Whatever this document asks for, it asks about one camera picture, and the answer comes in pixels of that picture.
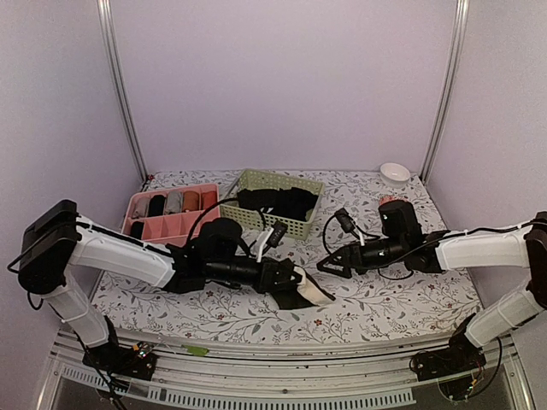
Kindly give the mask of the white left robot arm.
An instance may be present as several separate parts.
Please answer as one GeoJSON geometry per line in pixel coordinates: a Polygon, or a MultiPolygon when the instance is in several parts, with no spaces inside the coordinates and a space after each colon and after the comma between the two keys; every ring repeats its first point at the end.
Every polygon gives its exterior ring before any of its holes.
{"type": "Polygon", "coordinates": [[[145,243],[94,224],[77,212],[75,202],[62,200],[27,227],[21,253],[8,269],[24,290],[46,300],[110,371],[126,364],[126,350],[74,281],[72,267],[115,272],[174,294],[216,282],[269,294],[282,309],[311,306],[303,295],[306,274],[290,260],[238,255],[245,244],[235,220],[206,222],[189,237],[182,247],[145,243]]]}

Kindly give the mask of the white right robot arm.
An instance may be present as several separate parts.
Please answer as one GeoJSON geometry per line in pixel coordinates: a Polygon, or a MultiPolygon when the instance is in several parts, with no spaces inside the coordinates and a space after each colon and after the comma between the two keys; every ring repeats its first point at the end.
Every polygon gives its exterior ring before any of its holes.
{"type": "Polygon", "coordinates": [[[350,243],[319,261],[317,267],[342,278],[353,272],[381,270],[402,262],[412,272],[442,273],[472,267],[521,267],[530,272],[524,284],[495,304],[465,319],[442,354],[448,372],[460,372],[475,350],[534,319],[546,309],[546,214],[503,228],[421,231],[350,243]]]}

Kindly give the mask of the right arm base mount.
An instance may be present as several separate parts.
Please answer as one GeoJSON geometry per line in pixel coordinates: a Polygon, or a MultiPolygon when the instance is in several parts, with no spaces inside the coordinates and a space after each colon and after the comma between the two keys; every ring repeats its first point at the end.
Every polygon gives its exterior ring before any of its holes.
{"type": "Polygon", "coordinates": [[[464,327],[460,325],[446,348],[415,354],[410,359],[409,369],[419,381],[426,381],[479,370],[485,364],[486,359],[482,348],[475,347],[467,339],[464,327]]]}

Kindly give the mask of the dark green underwear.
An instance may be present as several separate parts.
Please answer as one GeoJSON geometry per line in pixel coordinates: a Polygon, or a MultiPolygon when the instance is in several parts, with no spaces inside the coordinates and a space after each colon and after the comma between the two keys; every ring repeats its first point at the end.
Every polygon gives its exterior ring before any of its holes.
{"type": "MultiPolygon", "coordinates": [[[[287,272],[284,267],[284,261],[290,261],[290,259],[284,259],[280,262],[282,273],[287,272]]],[[[296,310],[324,307],[334,303],[336,300],[335,296],[323,290],[305,269],[304,274],[306,275],[306,282],[300,284],[296,290],[275,290],[270,293],[279,309],[296,310]]]]}

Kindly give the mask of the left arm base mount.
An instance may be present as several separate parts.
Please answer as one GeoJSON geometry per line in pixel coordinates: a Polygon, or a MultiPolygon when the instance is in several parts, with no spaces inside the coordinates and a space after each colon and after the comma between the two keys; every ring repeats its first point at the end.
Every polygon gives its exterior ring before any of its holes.
{"type": "Polygon", "coordinates": [[[111,320],[104,319],[109,331],[107,342],[94,348],[85,346],[82,363],[108,374],[150,381],[158,359],[153,352],[155,345],[141,341],[130,348],[121,346],[111,320]]]}

